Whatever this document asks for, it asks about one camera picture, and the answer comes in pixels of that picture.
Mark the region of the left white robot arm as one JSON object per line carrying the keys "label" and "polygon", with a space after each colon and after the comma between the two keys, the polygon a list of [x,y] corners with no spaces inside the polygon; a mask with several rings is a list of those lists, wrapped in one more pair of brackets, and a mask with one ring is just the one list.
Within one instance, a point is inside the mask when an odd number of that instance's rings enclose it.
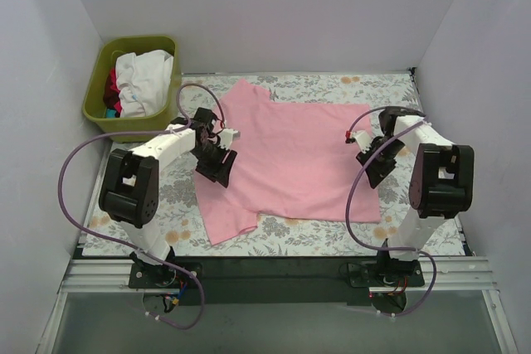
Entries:
{"label": "left white robot arm", "polygon": [[159,204],[160,172],[177,158],[191,153],[196,171],[211,182],[229,185],[237,152],[232,143],[240,137],[223,125],[210,109],[199,108],[193,118],[174,119],[164,133],[130,150],[116,149],[109,157],[99,207],[118,222],[135,246],[136,257],[150,264],[149,279],[158,287],[170,286],[177,276],[168,262],[170,246],[153,220]]}

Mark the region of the pink t-shirt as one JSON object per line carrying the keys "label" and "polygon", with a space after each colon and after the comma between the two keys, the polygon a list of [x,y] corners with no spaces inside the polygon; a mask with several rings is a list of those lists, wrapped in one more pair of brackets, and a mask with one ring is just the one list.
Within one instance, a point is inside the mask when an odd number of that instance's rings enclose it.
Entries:
{"label": "pink t-shirt", "polygon": [[229,185],[195,174],[197,204],[214,245],[252,231],[260,214],[290,219],[381,220],[378,192],[366,178],[347,200],[361,166],[350,124],[366,104],[274,102],[268,90],[238,80],[221,98],[227,124],[241,132]]}

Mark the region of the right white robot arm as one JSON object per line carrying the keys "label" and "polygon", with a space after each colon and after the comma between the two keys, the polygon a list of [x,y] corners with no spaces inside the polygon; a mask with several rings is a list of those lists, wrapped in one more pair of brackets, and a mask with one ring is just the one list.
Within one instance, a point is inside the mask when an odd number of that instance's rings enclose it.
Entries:
{"label": "right white robot arm", "polygon": [[442,137],[421,111],[387,106],[376,108],[381,135],[349,128],[346,143],[360,149],[357,160],[369,186],[376,188],[397,165],[396,156],[407,148],[415,156],[408,188],[410,208],[397,232],[378,248],[375,274],[394,285],[415,273],[420,250],[436,229],[461,212],[473,197],[475,151]]}

